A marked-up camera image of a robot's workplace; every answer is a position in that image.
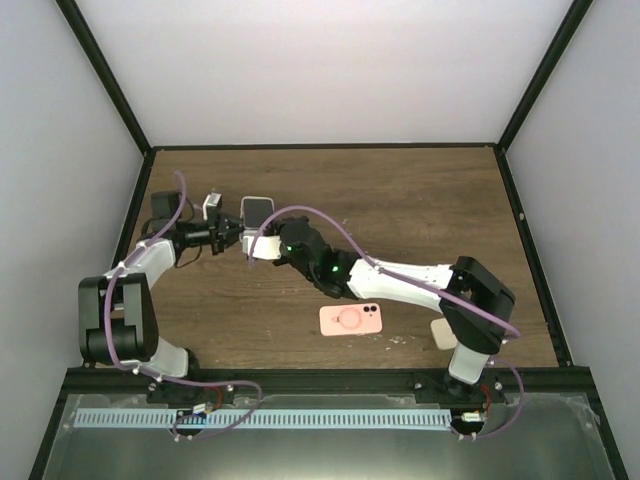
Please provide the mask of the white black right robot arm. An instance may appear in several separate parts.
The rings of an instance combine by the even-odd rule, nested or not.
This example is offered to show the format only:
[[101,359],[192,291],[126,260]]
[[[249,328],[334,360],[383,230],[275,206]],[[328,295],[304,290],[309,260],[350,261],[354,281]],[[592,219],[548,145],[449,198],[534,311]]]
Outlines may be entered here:
[[441,389],[458,403],[480,394],[490,358],[520,335],[510,322],[514,294],[472,257],[435,266],[383,261],[357,244],[331,247],[305,216],[269,216],[243,234],[242,246],[250,261],[289,265],[328,297],[390,300],[439,313],[456,340]]

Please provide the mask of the black screen smartphone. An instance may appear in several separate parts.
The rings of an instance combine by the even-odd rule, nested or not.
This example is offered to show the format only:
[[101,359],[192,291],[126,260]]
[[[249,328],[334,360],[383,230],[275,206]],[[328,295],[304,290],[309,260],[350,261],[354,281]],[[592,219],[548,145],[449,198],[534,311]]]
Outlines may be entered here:
[[245,230],[258,230],[261,224],[275,211],[272,198],[245,196],[241,200],[240,214]]

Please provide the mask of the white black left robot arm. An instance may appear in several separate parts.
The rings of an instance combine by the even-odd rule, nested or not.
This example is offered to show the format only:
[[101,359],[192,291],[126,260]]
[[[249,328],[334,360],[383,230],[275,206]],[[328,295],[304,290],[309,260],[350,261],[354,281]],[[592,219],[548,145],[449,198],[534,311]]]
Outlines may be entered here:
[[143,223],[134,250],[114,268],[78,286],[79,349],[90,364],[113,365],[134,373],[171,377],[170,393],[181,403],[196,402],[203,377],[192,371],[194,354],[159,333],[151,289],[179,265],[185,250],[216,255],[239,240],[242,220],[222,211],[222,195],[209,193],[195,218],[195,205],[179,191],[151,196],[151,217]]

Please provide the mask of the white phone case with ring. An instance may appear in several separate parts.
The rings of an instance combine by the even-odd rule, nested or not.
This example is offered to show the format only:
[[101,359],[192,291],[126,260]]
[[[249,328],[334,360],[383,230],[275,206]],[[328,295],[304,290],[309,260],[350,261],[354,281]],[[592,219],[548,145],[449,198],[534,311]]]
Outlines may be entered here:
[[240,218],[243,223],[241,235],[242,249],[245,254],[262,223],[274,213],[275,204],[272,198],[259,196],[245,196],[240,203]]

